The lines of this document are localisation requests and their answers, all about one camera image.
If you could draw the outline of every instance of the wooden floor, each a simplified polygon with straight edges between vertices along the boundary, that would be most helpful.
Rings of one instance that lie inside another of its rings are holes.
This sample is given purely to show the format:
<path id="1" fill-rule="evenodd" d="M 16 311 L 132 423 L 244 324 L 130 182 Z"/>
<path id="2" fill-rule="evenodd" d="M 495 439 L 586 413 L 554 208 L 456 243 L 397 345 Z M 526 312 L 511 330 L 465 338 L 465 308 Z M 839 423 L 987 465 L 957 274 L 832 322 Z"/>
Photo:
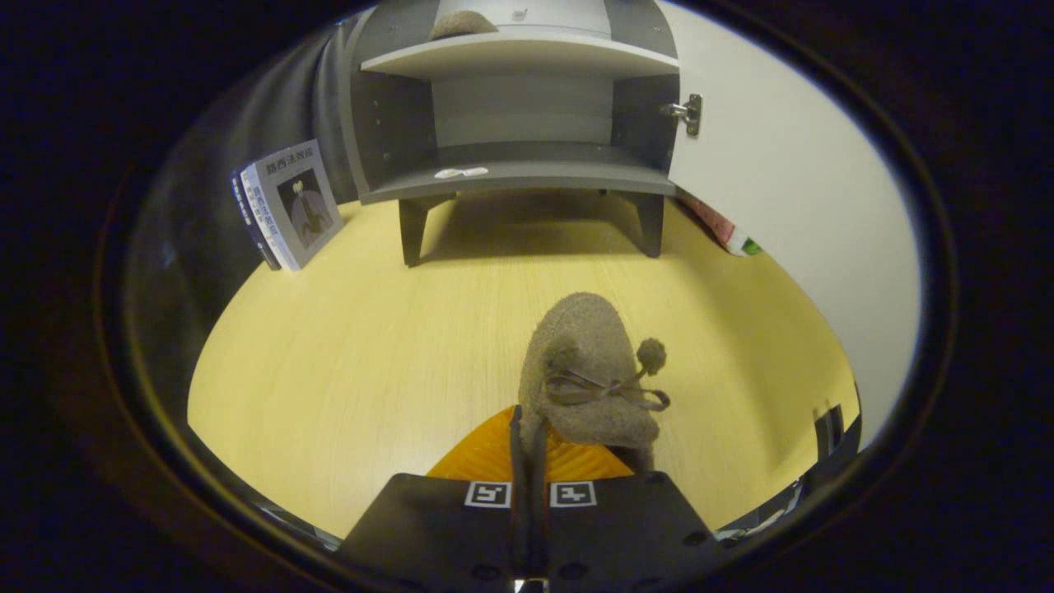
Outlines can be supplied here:
<path id="1" fill-rule="evenodd" d="M 672 399 L 657 468 L 711 529 L 816 461 L 816 415 L 859 414 L 845 357 L 795 282 L 768 254 L 727 254 L 671 201 L 651 259 L 616 196 L 466 196 L 432 211 L 412 269 L 396 202 L 340 211 L 346 228 L 304 270 L 261 264 L 246 281 L 189 403 L 219 459 L 335 535 L 393 474 L 426 473 L 515 403 L 534 325 L 575 291 L 611 301 L 635 344 L 665 343 L 644 382 Z"/>

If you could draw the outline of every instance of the door hinge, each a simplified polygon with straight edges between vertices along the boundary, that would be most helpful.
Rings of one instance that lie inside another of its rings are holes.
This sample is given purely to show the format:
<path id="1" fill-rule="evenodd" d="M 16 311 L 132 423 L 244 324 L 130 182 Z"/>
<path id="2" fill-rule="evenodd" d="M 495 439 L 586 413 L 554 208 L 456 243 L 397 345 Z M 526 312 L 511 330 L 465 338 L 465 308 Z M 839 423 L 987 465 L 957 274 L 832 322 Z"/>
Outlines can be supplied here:
<path id="1" fill-rule="evenodd" d="M 689 136 L 699 135 L 699 118 L 703 114 L 703 97 L 699 95 L 688 95 L 688 102 L 683 105 L 677 103 L 664 104 L 659 107 L 659 113 L 683 119 L 687 125 Z"/>

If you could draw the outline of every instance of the cabinet door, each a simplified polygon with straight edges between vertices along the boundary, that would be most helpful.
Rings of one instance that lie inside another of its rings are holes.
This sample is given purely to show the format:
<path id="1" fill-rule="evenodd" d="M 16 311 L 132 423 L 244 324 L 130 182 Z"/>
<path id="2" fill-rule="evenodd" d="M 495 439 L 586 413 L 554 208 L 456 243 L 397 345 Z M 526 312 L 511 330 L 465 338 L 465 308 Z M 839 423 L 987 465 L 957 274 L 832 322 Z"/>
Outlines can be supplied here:
<path id="1" fill-rule="evenodd" d="M 703 99 L 698 137 L 679 124 L 669 179 L 746 231 L 826 318 L 856 376 L 866 447 L 900 394 L 920 323 L 919 250 L 897 180 L 792 66 L 697 13 L 659 5 L 682 103 Z"/>

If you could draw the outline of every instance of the cabinet shelf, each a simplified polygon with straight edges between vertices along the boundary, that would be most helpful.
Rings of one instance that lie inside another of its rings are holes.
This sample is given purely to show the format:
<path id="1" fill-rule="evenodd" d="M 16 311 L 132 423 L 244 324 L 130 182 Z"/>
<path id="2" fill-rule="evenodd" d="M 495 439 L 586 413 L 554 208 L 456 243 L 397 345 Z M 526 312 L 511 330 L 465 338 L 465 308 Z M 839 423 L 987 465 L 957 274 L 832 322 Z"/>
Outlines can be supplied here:
<path id="1" fill-rule="evenodd" d="M 362 63 L 365 72 L 440 80 L 500 74 L 583 74 L 614 80 L 677 74 L 676 58 L 583 35 L 505 32 L 463 35 Z"/>
<path id="2" fill-rule="evenodd" d="M 486 166 L 466 177 L 436 178 L 447 167 Z M 586 142 L 484 142 L 437 149 L 410 171 L 362 194 L 363 203 L 511 187 L 606 189 L 674 195 L 663 171 L 648 166 L 620 146 Z"/>

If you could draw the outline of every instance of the book spine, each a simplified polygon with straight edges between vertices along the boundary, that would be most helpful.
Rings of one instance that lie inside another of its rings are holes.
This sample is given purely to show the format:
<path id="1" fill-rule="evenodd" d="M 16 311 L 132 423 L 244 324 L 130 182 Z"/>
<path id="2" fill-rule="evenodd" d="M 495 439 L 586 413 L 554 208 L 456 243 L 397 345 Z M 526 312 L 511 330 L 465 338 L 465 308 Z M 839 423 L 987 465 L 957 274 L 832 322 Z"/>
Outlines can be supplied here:
<path id="1" fill-rule="evenodd" d="M 231 189 L 234 191 L 234 197 L 238 200 L 238 211 L 241 212 L 241 219 L 246 221 L 246 228 L 249 230 L 249 236 L 252 237 L 253 242 L 256 243 L 256 248 L 259 249 L 260 255 L 264 256 L 264 260 L 272 270 L 280 270 L 281 263 L 274 256 L 274 251 L 271 251 L 271 245 L 267 243 L 267 239 L 264 238 L 264 233 L 260 231 L 259 222 L 256 221 L 256 214 L 253 213 L 253 207 L 249 203 L 249 199 L 246 197 L 245 186 L 241 184 L 241 175 L 237 173 L 231 174 Z"/>
<path id="2" fill-rule="evenodd" d="M 286 241 L 282 240 L 281 234 L 274 223 L 274 216 L 271 215 L 271 206 L 268 205 L 267 198 L 264 196 L 264 190 L 260 189 L 259 174 L 256 172 L 255 164 L 250 165 L 241 172 L 241 184 L 246 189 L 246 195 L 249 197 L 250 203 L 253 204 L 253 213 L 256 215 L 260 232 L 264 234 L 264 238 L 267 239 L 267 243 L 271 246 L 278 262 L 287 270 L 300 269 L 296 264 L 296 261 L 293 260 Z"/>

